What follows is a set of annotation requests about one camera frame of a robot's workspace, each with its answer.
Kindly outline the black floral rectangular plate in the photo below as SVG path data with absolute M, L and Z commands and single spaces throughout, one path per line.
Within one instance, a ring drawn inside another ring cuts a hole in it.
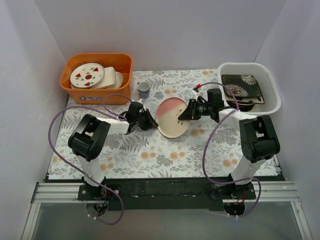
M 253 75 L 223 74 L 221 75 L 221 82 L 236 97 L 259 98 L 263 96 L 260 85 Z

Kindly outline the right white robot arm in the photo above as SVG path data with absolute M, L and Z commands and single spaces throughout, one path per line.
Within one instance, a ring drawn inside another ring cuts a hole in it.
M 249 196 L 255 198 L 253 178 L 257 170 L 280 152 L 274 125 L 268 115 L 253 116 L 226 107 L 222 92 L 218 88 L 207 90 L 207 99 L 190 99 L 180 113 L 180 121 L 195 121 L 209 116 L 218 124 L 226 124 L 240 133 L 242 157 L 236 168 L 228 175 L 226 182 L 210 180 L 206 188 L 214 200 L 237 199 Z

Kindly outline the dark plate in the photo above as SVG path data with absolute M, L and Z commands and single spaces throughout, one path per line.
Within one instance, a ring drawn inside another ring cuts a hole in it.
M 182 136 L 190 126 L 190 120 L 179 120 L 186 110 L 186 102 L 179 97 L 169 97 L 158 107 L 155 121 L 159 132 L 166 138 L 175 139 Z

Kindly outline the square floral plate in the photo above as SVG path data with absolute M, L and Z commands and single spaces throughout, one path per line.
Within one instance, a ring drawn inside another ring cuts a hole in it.
M 224 98 L 226 101 L 234 102 L 234 103 L 236 100 L 238 104 L 241 104 L 241 105 L 249 105 L 249 104 L 263 105 L 265 103 L 264 98 L 262 96 L 255 97 L 255 98 L 241 98 L 236 96 L 235 98 L 233 98 L 232 96 L 225 95 Z

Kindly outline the glossy black plate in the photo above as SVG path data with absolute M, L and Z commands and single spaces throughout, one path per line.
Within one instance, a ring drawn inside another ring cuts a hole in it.
M 233 101 L 227 101 L 227 104 L 236 109 L 237 108 L 237 104 Z M 253 107 L 255 106 L 255 104 L 247 104 L 247 103 L 238 103 L 238 109 L 241 111 L 241 112 L 249 112 L 253 109 Z

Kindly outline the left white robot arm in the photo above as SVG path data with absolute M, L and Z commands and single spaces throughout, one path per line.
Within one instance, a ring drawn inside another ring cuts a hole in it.
M 157 128 L 159 125 L 150 111 L 140 103 L 133 101 L 127 111 L 113 118 L 98 118 L 86 114 L 68 139 L 71 148 L 85 172 L 82 177 L 84 190 L 95 200 L 103 199 L 107 190 L 103 185 L 106 178 L 100 167 L 99 155 L 107 136 L 127 135 L 137 126 L 143 131 Z

